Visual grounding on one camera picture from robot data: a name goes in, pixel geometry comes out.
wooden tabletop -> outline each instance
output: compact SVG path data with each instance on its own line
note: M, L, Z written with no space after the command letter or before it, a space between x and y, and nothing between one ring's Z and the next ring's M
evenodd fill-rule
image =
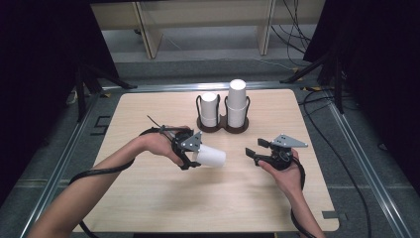
M187 125L198 132L195 99L203 91L133 93L121 97L95 164L141 132L160 125ZM228 91L215 91L222 100ZM338 219L324 219L334 207L294 93L288 89L248 90L250 126L241 134L221 129L203 133L202 143L226 152L223 168L182 171L169 159L140 154L84 219L92 231L114 232L279 232L296 230L290 205L273 178L245 155L248 147L269 155L258 138L284 133L308 144L297 148L306 170L304 194L324 231ZM225 115L224 104L220 105Z

person's left hand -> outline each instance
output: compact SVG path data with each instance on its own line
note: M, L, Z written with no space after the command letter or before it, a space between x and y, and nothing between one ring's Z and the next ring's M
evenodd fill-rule
M170 158L178 166L183 166L182 159L176 155L172 150L172 145L167 136L170 138L169 134L165 132L166 135L160 133L149 133L143 135L142 137L147 137L147 150L158 156L165 156Z

stack of white cups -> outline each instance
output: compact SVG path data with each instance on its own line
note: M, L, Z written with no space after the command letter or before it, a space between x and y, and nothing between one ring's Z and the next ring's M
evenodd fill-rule
M241 79L234 79L229 85L227 101L228 125L230 127L242 127L247 113L247 84Z
M217 105L218 97L213 92L206 92L201 96L201 123L206 127L215 127L219 121Z

human arm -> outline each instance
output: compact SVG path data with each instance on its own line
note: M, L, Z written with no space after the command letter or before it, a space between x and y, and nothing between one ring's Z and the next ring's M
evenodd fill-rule
M165 135L150 133L131 140L96 165L93 170L120 167L144 151L168 157L175 164L183 165L182 160L173 152L170 141ZM28 237L69 237L74 227L102 198L119 174L92 176L73 182L37 220Z
M298 154L292 150L293 157L298 159ZM284 171L278 171L269 163L259 161L260 167L271 174L280 190L284 192L290 202L291 209L297 222L309 233L317 238L325 237L318 222L310 210L305 196L303 195L300 183L299 167L293 162L290 167Z

person's left arm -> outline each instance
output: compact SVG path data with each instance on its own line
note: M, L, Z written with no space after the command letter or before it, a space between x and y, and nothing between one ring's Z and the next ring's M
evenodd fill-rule
M96 165L93 170L123 166L144 151L168 157L175 164L183 165L182 160L171 149L170 141L165 135L150 133L131 140ZM73 182L37 220L28 237L69 237L72 230L93 209L119 174L92 176Z

